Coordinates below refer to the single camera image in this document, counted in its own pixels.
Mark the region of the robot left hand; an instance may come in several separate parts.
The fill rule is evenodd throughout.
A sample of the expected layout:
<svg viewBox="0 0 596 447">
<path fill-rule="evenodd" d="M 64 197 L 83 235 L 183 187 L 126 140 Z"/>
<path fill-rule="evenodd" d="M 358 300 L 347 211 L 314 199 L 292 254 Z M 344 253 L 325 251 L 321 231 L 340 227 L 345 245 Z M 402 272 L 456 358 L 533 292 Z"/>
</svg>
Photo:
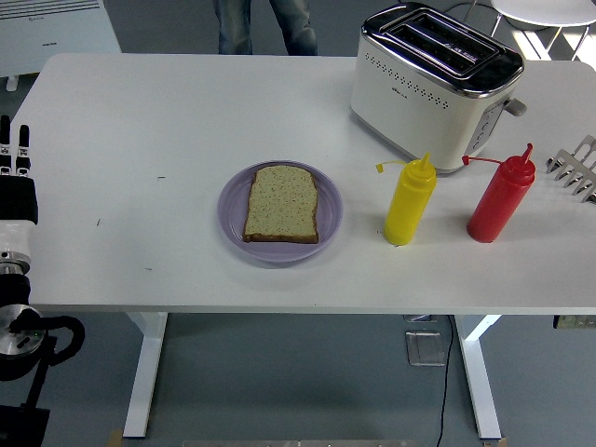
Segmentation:
<svg viewBox="0 0 596 447">
<path fill-rule="evenodd" d="M 38 205 L 31 174 L 30 130 L 21 125 L 16 153 L 11 145 L 11 121 L 1 116 L 1 253 L 29 257 L 30 235 L 38 224 Z"/>
</svg>

